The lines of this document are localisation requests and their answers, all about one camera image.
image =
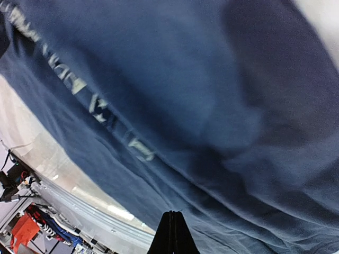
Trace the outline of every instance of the blue shirt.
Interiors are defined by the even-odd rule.
[[[339,76],[289,2],[3,7],[0,72],[137,218],[182,210],[202,253],[339,249]]]

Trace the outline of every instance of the white lettering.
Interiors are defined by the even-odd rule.
[[[30,23],[25,24],[25,16],[21,11],[14,7],[10,14],[10,22],[15,25],[15,27],[26,37],[31,38],[32,41],[37,42],[40,40],[35,30],[30,30]]]
[[[87,86],[86,82],[84,82],[81,78],[77,78],[73,82],[72,94],[74,95],[79,93],[85,86]]]
[[[45,57],[47,56],[47,49],[48,49],[48,45],[46,43],[44,43],[42,45],[42,55],[45,56]]]
[[[99,99],[99,105],[98,107],[100,108],[106,108],[107,107],[107,102],[104,99]]]
[[[107,119],[105,119],[104,117],[103,117],[103,114],[101,113],[101,114],[95,114],[94,115],[94,117],[95,117],[95,119],[97,119],[100,123],[103,123],[103,122],[106,122],[107,121]]]
[[[48,59],[49,66],[54,70],[56,62],[59,60],[56,54],[52,54],[52,56]]]
[[[4,2],[0,3],[0,10],[2,12],[8,12],[8,9],[10,8],[10,4],[7,4],[5,7],[3,6]]]
[[[90,113],[94,112],[97,97],[98,97],[98,94],[93,94],[92,95],[92,99],[91,99],[91,103],[90,103],[90,108],[88,109]]]
[[[143,155],[146,156],[147,161],[151,161],[154,159],[154,153],[149,150],[143,143],[141,143],[137,138],[132,139],[128,146],[138,149]]]
[[[57,65],[57,66],[54,68],[54,70],[56,70],[56,69],[62,69],[62,70],[63,70],[62,73],[60,73],[60,74],[58,75],[58,77],[59,77],[61,80],[64,80],[66,74],[69,72],[69,67],[68,67],[67,65],[65,65],[64,63],[61,63],[61,64]]]

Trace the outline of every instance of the blue cloth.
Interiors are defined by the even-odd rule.
[[[339,76],[289,2],[18,6],[39,35],[1,23],[0,72],[136,217],[182,210],[202,253],[339,249]]]
[[[73,246],[76,247],[78,244],[83,243],[83,239],[77,235],[73,235],[66,231],[65,229],[61,228],[54,219],[51,218],[47,213],[43,211],[39,211],[42,218],[46,221],[47,225],[53,229],[59,236],[61,236],[66,241],[72,242]]]

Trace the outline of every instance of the black component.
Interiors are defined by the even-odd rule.
[[[94,244],[94,245],[96,245],[96,244],[97,244],[97,241],[96,241],[95,239],[92,239],[92,240],[91,240],[91,243]]]
[[[10,152],[8,152],[6,160],[10,157],[10,155]],[[19,191],[17,189],[18,185],[23,182],[26,177],[28,177],[28,175],[29,172],[19,163],[16,163],[10,170],[8,170],[7,174],[1,171],[0,183],[2,184],[5,192],[3,193],[2,197],[0,197],[0,202],[12,201],[12,196],[14,196]]]
[[[38,175],[34,172],[34,170],[28,166],[26,163],[24,163],[19,157],[17,157],[12,151],[11,151],[11,156],[13,157],[13,160],[16,161],[16,164],[21,165],[25,171],[27,171],[30,175],[32,175],[37,182],[40,182],[40,178]]]
[[[17,222],[19,221],[19,219],[20,219],[20,215],[19,215],[19,213],[17,213],[17,214],[15,215],[15,217],[9,222],[8,226],[9,226],[11,229],[14,228],[14,226],[17,224]]]
[[[163,214],[147,254],[199,254],[181,212]]]
[[[1,253],[1,254],[11,254],[11,253],[5,248],[5,246],[3,246],[2,244],[0,244],[0,253]]]
[[[6,164],[7,164],[8,159],[9,159],[10,156],[11,156],[11,151],[8,150],[8,154],[7,154],[7,156],[6,156],[5,163],[4,163],[4,165],[2,166],[2,168],[0,169],[0,171],[2,171],[2,170],[5,168],[5,166],[6,166]]]
[[[0,24],[5,23],[4,14],[0,14]],[[6,52],[8,46],[10,45],[10,40],[7,37],[5,26],[0,26],[0,57]]]
[[[83,245],[85,245],[86,247],[90,248],[90,249],[93,249],[93,247],[88,243],[88,242],[83,242]]]

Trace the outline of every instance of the white tube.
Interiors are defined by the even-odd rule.
[[[64,225],[62,222],[59,221],[59,218],[57,218],[57,216],[55,215],[51,215],[51,217],[54,219],[54,221],[64,230],[66,230],[67,232],[75,235],[75,236],[79,236],[79,233],[76,233],[74,229],[70,228],[67,225]]]

